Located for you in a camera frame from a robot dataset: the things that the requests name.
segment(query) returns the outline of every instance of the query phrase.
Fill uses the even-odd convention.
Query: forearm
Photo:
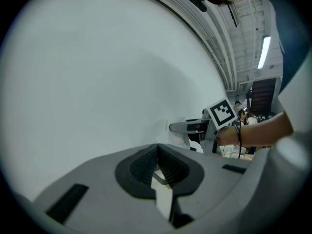
[[[285,112],[262,123],[241,126],[243,146],[271,146],[280,138],[291,135],[293,128]],[[230,127],[218,135],[220,145],[238,144],[236,129]]]

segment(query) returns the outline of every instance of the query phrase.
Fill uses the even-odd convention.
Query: black cable
[[[236,130],[237,130],[237,136],[238,136],[238,141],[239,141],[239,154],[238,154],[238,159],[239,159],[240,158],[240,153],[242,151],[242,137],[240,135],[240,128],[241,128],[242,124],[240,122],[239,129],[238,129],[237,124],[236,124],[235,121],[234,121],[234,124],[235,124]]]

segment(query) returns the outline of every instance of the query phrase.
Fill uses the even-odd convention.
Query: white wall
[[[2,161],[30,200],[86,160],[155,143],[166,116],[199,117],[225,96],[202,45],[152,0],[32,0],[0,69]]]

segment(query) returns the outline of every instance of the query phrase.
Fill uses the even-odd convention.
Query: ceiling light
[[[267,54],[268,54],[270,41],[271,41],[271,37],[266,36],[266,37],[263,38],[263,41],[262,41],[262,51],[261,51],[260,61],[259,61],[259,64],[258,64],[258,69],[263,68],[265,59],[266,59]]]

